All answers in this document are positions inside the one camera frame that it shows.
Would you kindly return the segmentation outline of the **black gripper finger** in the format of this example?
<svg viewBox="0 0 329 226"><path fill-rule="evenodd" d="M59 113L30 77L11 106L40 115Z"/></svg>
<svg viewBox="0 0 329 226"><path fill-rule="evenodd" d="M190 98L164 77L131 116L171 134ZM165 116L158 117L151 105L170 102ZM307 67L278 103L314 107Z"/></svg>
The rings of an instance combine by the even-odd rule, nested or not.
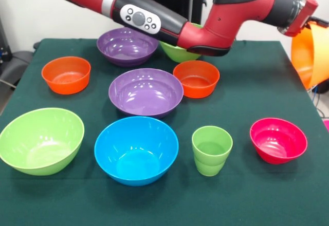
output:
<svg viewBox="0 0 329 226"><path fill-rule="evenodd" d="M316 25L324 27L324 28L327 28L329 26L328 21L326 21L324 19L321 19L321 18L318 18L318 17L315 17L315 16L311 16L309 18L309 21L313 22L313 23L316 23Z"/></svg>

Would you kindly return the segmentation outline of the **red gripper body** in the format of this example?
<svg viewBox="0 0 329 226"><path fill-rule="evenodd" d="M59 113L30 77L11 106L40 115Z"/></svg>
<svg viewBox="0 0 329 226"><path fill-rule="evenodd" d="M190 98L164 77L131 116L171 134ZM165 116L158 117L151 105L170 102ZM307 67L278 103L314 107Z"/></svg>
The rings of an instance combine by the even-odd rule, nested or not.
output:
<svg viewBox="0 0 329 226"><path fill-rule="evenodd" d="M296 0L293 12L284 28L284 35L296 36L307 25L307 22L318 7L316 0Z"/></svg>

